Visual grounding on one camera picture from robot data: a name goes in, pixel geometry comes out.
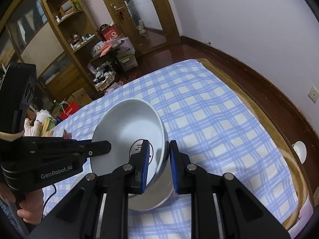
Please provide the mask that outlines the person's left hand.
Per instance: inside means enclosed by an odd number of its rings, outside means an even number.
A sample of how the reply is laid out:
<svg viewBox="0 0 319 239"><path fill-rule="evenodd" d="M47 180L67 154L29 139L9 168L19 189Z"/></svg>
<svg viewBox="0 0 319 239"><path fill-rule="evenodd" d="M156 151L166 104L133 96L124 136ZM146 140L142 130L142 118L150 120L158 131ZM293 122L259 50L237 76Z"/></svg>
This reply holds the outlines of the person's left hand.
<svg viewBox="0 0 319 239"><path fill-rule="evenodd" d="M27 193L25 199L19 203L20 209L17 210L17 215L26 223L34 225L40 223L44 209L43 197L44 193L42 189ZM2 182L1 198L12 203L16 201L13 192Z"/></svg>

